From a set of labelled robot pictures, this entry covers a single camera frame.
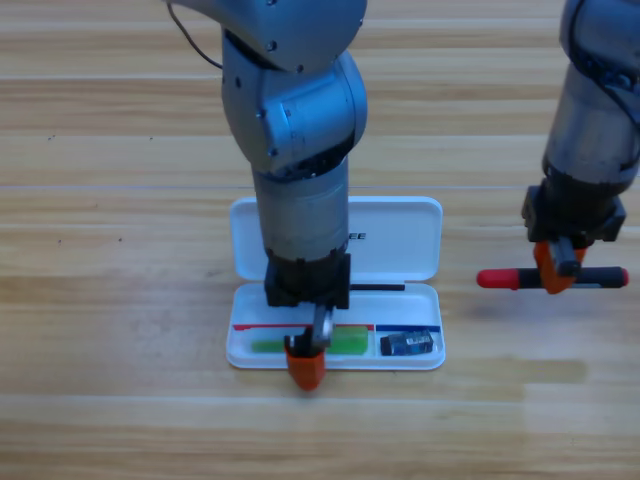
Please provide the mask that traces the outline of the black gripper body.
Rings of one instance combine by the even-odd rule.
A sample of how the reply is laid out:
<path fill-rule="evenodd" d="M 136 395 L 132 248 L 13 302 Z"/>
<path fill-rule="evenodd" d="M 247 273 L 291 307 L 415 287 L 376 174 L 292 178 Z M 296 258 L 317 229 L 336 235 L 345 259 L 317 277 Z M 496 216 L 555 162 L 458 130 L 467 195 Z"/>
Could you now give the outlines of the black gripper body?
<path fill-rule="evenodd" d="M 286 336 L 286 350 L 326 350 L 331 345 L 333 313 L 346 310 L 350 300 L 351 255 L 331 252 L 314 261 L 289 261 L 268 253 L 265 293 L 270 307 L 314 307 L 310 327 L 296 336 Z"/>
<path fill-rule="evenodd" d="M 538 186 L 531 186 L 522 206 L 530 242 L 548 242 L 557 273 L 578 276 L 582 263 L 576 248 L 617 239 L 626 219 L 620 195 L 625 182 L 591 183 L 551 167 Z"/>

